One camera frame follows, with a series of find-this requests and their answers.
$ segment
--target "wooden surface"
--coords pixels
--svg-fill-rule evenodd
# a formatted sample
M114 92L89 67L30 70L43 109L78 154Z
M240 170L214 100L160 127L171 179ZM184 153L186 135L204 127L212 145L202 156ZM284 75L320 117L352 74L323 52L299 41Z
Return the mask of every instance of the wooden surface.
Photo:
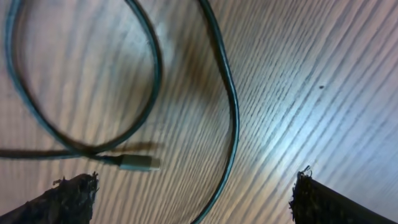
M0 1L1 29L10 1ZM134 15L123 1L29 2L19 51L48 118L84 142L121 133L152 81ZM53 180L93 171L100 183L92 223L187 223L206 204L224 167L229 111L205 21L194 0L141 2L165 75L149 120L120 151L161 158L162 170L126 172L86 159L1 161L0 213ZM318 181L398 221L398 1L211 5L239 94L241 141L204 223L291 223L287 202L306 165ZM61 149L21 103L3 55L0 147Z

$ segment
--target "black object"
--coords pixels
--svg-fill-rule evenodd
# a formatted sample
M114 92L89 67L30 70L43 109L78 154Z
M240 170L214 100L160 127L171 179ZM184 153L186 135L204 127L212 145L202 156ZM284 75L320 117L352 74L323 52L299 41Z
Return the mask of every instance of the black object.
M313 180L309 169L297 174L289 202L296 224L397 224Z
M155 78L152 87L152 92L149 97L149 101L145 106L143 112L138 117L138 120L122 135L116 139L101 144L99 146L88 146L79 142L72 141L61 132L59 132L52 124L50 124L44 115L39 110L37 103L33 100L29 93L27 85L22 80L22 72L18 69L16 63L16 51L14 39L16 32L17 19L19 18L22 10L22 5L25 1L23 0L13 0L9 13L6 20L5 29L5 50L6 50L6 65L9 76L15 86L15 89L21 96L23 102L26 104L32 115L36 118L38 123L42 125L46 131L51 134L58 142L63 144L67 151L0 151L0 158L5 159L68 159L71 157L87 157L89 159L94 159L97 161L105 162L111 165L117 165L119 167L134 167L133 164L123 164L123 161L134 161L131 159L133 155L128 155L129 159L124 159L125 155L122 156L99 156L98 153L114 149L116 146L128 139L132 134L134 134L139 127L147 119L154 103L159 93L161 78L162 78L162 57L160 52L160 46L156 38L155 31L145 14L142 7L135 0L125 0L127 5L136 14L141 26L144 28L146 34L149 38L149 44L154 56L154 66L155 66ZM217 185L214 194L211 196L209 202L205 205L200 214L192 221L192 223L201 222L207 213L211 210L217 199L220 197L225 184L228 180L229 174L231 172L236 150L239 141L239 106L238 97L236 94L231 69L229 67L223 39L221 36L220 28L218 27L217 20L211 9L210 3L207 0L198 0L201 8L203 9L204 16L208 22L209 31L212 40L215 42L213 45L214 52L216 54L216 59L218 66L220 68L221 76L224 82L225 89L228 94L228 101L230 107L230 116L232 120L232 132L231 132L231 143L229 145L229 154L226 162L225 170L223 172L222 178Z
M89 224L98 190L97 174L57 180L58 187L0 216L0 224Z

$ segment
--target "wooden table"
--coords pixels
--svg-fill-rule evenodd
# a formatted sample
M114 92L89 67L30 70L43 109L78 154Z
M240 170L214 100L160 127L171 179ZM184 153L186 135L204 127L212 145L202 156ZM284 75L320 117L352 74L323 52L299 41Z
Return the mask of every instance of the wooden table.
M1 29L11 0L0 1ZM150 91L147 39L123 1L29 1L25 80L72 138L126 130ZM164 56L146 124L117 151L162 159L126 172L87 159L1 161L0 213L63 176L99 172L92 223L187 223L224 167L229 109L194 0L141 0ZM297 171L398 221L398 1L211 1L239 94L241 132L225 191L203 223L291 223ZM0 60L0 148L61 149L37 125Z

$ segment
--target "cable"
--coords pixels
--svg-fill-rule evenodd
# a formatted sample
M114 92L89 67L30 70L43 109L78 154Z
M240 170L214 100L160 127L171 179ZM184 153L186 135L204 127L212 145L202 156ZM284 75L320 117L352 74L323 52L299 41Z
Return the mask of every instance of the cable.
M229 174L233 166L236 150L239 141L239 106L238 97L236 94L231 69L229 67L222 35L220 28L218 27L217 20L211 9L210 3L207 0L198 0L199 4L203 10L205 18L208 22L210 28L210 35L213 41L215 41L215 54L217 62L220 68L221 76L225 85L225 89L228 94L228 101L230 107L230 117L232 122L232 137L231 143L229 145L229 154L226 162L226 166L221 177L221 180L211 196L208 203L205 205L203 210L199 215L192 221L192 223L200 223L206 215L209 213L213 205L216 203L217 199L220 197L226 182L228 180ZM156 98L159 94L160 84L162 81L162 54L160 51L160 45L157 41L157 37L154 28L144 12L143 8L138 4L136 0L125 0L127 5L131 8L134 14L137 16L144 32L147 34L150 44L150 49L154 58L154 83L152 86L152 91L150 93L149 100L142 110L141 114L138 116L136 121L132 126L122 135L117 138L97 145L90 146L80 142L75 142L70 138L66 137L60 131L58 131L47 119L44 117L39 109L39 106L34 101L32 95L30 94L27 85L22 80L22 72L18 69L16 63L16 51L14 39L16 35L17 20L20 18L23 0L13 0L11 2L10 10L6 19L5 28L5 53L6 53L6 66L10 79L14 84L14 88L22 98L26 107L30 110L33 117L37 122L53 136L59 143L61 143L67 151L0 151L0 158L3 159L69 159L71 157L87 157L89 159L94 159L97 161L105 162L111 165L117 165L121 169L131 169L131 170L151 170L157 166L158 161L151 157L143 157L137 155L121 155L121 156L99 156L101 152L112 150L119 144L131 137L145 122L149 116L150 111L154 107Z

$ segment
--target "cable connector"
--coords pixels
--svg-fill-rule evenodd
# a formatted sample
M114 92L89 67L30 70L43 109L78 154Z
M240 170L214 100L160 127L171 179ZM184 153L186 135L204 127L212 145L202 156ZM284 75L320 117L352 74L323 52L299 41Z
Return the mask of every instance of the cable connector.
M137 171L153 171L160 170L160 159L151 156L140 155L120 155L117 157L119 169L137 170Z

